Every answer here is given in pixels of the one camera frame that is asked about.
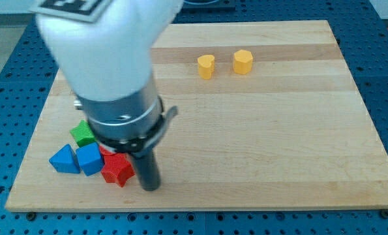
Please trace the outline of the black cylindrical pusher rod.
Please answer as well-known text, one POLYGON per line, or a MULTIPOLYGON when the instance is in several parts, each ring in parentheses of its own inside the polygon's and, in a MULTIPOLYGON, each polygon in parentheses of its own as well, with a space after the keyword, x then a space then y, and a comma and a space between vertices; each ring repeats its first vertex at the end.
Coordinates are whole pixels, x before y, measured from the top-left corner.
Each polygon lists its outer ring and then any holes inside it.
POLYGON ((131 164, 145 191, 154 191, 160 187, 161 179, 154 151, 131 153, 131 164))

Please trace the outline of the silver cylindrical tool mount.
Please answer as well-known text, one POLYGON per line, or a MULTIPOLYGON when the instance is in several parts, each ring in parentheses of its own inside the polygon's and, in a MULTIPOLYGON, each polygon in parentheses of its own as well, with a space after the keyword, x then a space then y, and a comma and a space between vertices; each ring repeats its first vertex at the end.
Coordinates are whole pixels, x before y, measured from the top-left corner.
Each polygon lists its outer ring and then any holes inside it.
POLYGON ((164 109, 152 76, 118 99, 96 101, 78 96, 74 106, 85 113, 101 145, 136 158, 153 151, 178 114, 176 106, 164 109))

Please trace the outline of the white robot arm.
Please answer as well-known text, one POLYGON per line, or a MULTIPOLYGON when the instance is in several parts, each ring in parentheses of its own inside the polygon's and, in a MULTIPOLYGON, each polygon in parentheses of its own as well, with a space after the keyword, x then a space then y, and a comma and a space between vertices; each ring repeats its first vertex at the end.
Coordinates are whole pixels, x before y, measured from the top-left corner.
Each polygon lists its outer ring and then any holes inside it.
POLYGON ((37 1, 38 30, 96 139, 130 155, 141 187, 160 186, 154 147, 178 109, 165 109, 151 48, 182 0, 37 1))

